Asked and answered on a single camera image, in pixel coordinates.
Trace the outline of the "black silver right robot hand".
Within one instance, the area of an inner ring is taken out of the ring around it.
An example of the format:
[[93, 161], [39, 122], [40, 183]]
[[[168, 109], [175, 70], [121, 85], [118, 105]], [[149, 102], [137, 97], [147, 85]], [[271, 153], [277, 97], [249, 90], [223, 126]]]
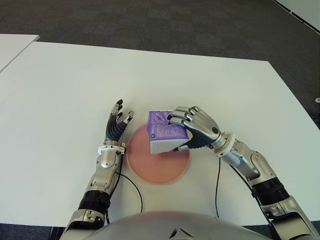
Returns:
[[177, 107], [167, 116], [170, 125], [178, 125], [188, 130], [192, 138], [174, 149], [181, 152], [207, 147], [218, 140], [221, 131], [217, 123], [197, 106]]

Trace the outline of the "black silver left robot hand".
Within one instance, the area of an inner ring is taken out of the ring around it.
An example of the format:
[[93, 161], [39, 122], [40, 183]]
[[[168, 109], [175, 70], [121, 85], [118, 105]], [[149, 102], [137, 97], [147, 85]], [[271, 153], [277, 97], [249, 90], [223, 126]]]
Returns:
[[121, 120], [121, 117], [123, 115], [123, 112], [121, 112], [122, 108], [123, 100], [120, 99], [115, 103], [110, 112], [105, 129], [104, 143], [106, 143], [107, 141], [118, 142], [122, 134], [125, 132], [129, 122], [133, 119], [135, 113], [133, 110], [131, 110]]

